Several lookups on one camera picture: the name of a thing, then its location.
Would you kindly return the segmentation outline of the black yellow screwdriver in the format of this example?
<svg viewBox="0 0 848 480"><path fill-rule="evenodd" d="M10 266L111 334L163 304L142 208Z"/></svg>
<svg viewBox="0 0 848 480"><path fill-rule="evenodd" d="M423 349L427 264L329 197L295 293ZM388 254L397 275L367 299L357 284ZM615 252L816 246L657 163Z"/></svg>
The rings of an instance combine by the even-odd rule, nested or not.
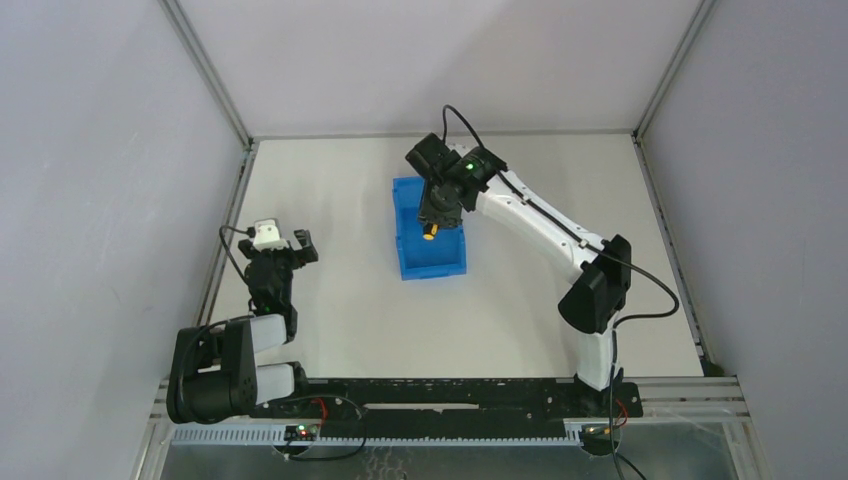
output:
<svg viewBox="0 0 848 480"><path fill-rule="evenodd" d="M438 232L438 226L435 224L428 224L423 229L423 238L427 241L432 241Z"/></svg>

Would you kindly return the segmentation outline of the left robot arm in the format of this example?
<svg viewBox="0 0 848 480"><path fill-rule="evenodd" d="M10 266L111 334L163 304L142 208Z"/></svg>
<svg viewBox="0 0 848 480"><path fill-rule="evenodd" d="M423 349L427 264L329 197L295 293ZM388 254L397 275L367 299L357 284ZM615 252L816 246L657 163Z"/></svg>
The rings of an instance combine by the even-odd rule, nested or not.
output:
<svg viewBox="0 0 848 480"><path fill-rule="evenodd" d="M292 247L274 222L261 221L243 235L238 249L247 260L241 274L250 295L248 312L178 332L165 400L176 424L249 415L305 388L298 361L260 365L257 357L295 340L294 273L319 258L311 234L295 231L299 245Z"/></svg>

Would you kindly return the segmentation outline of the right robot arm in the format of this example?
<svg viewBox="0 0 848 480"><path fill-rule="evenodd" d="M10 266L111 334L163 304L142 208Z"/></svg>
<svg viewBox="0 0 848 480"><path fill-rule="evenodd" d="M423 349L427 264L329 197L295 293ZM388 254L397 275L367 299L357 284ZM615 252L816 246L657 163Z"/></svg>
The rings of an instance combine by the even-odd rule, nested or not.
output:
<svg viewBox="0 0 848 480"><path fill-rule="evenodd" d="M594 391L607 390L618 375L611 322L631 285L630 243L584 229L483 146L450 146L430 133L405 159L424 181L417 213L424 239L460 227L463 213L479 212L552 261L569 287L557 310L578 333L576 378Z"/></svg>

